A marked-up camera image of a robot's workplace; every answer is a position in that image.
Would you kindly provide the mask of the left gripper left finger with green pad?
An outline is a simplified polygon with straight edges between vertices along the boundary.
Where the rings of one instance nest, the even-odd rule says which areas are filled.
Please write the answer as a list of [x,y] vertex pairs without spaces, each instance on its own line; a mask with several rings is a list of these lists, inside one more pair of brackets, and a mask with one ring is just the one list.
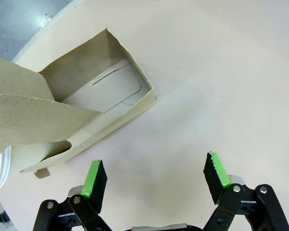
[[109,231],[111,228],[99,216],[105,193],[107,175],[101,160],[92,161],[84,185],[74,187],[59,203],[45,200],[40,204],[33,230],[70,231],[82,226],[86,231]]

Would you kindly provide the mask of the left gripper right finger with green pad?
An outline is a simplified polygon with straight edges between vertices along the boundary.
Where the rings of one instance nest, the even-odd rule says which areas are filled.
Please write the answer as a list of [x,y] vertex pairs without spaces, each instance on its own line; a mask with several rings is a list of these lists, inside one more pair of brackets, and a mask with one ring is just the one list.
[[289,231],[281,204],[268,184],[255,189],[239,176],[228,175],[217,155],[207,153],[203,170],[213,202],[217,205],[205,231],[229,230],[235,215],[244,215],[253,231]]

